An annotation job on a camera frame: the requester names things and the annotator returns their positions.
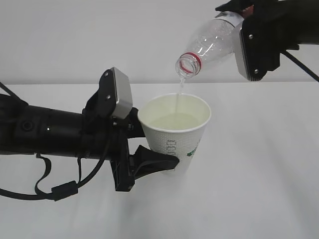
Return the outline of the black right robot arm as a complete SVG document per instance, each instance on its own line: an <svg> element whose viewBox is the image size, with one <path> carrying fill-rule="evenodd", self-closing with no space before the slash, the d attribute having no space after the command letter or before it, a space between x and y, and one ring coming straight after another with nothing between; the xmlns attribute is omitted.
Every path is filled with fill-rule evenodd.
<svg viewBox="0 0 319 239"><path fill-rule="evenodd" d="M288 53L302 44L319 43L317 0L230 0L215 10L246 15L232 33L238 71L244 78L262 80L279 68L283 54L318 80L318 75Z"/></svg>

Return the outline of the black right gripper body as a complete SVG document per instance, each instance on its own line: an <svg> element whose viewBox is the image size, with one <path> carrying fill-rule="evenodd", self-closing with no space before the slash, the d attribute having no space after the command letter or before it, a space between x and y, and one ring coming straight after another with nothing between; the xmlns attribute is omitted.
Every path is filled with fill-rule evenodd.
<svg viewBox="0 0 319 239"><path fill-rule="evenodd" d="M292 41L291 0L254 0L245 9L242 22L245 47L251 68L259 69L260 75L280 67L280 54L287 49L298 49Z"/></svg>

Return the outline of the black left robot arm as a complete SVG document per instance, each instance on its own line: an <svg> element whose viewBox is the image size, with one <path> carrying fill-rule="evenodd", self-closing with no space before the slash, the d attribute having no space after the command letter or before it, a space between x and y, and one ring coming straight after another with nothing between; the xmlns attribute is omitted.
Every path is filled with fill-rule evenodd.
<svg viewBox="0 0 319 239"><path fill-rule="evenodd" d="M5 85L0 96L0 152L2 155L35 155L51 171L49 155L96 159L87 177L53 187L49 193L35 187L33 195L1 190L19 200L58 201L78 193L109 161L115 190L128 192L143 176L174 169L179 159L139 146L130 154L128 141L145 137L138 110L133 107L129 78L119 69L106 70L98 90L81 113L29 105Z"/></svg>

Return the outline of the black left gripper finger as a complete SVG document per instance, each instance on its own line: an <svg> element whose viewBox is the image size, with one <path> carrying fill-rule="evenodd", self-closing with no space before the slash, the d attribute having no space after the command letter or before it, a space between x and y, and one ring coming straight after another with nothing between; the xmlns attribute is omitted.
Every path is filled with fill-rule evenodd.
<svg viewBox="0 0 319 239"><path fill-rule="evenodd" d="M127 137L130 138L144 138L145 134L141 125L141 122L138 119L138 109L132 108L126 117L127 120Z"/></svg>
<svg viewBox="0 0 319 239"><path fill-rule="evenodd" d="M129 166L135 180L156 172L173 170L178 164L179 159L176 156L158 153L142 145L139 145L129 159Z"/></svg>

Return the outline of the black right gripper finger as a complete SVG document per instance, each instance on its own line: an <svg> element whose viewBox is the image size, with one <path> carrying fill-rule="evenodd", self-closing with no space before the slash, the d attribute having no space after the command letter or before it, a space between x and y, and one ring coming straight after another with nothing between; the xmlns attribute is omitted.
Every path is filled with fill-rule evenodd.
<svg viewBox="0 0 319 239"><path fill-rule="evenodd" d="M230 0L215 8L216 11L225 12L243 12L245 9L251 7L254 4L253 0Z"/></svg>

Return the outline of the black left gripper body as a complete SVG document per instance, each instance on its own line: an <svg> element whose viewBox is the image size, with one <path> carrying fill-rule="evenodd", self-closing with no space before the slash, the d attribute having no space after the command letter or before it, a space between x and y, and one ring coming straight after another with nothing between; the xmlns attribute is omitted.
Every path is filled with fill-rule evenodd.
<svg viewBox="0 0 319 239"><path fill-rule="evenodd" d="M116 106L114 77L111 69L106 70L100 80L98 90L87 101L82 111L83 142L88 145L86 158L97 155L98 163L94 169L82 179L87 184L101 169L105 160L111 166L115 189L128 192L135 183L129 166L129 147L127 137L127 120L112 116Z"/></svg>

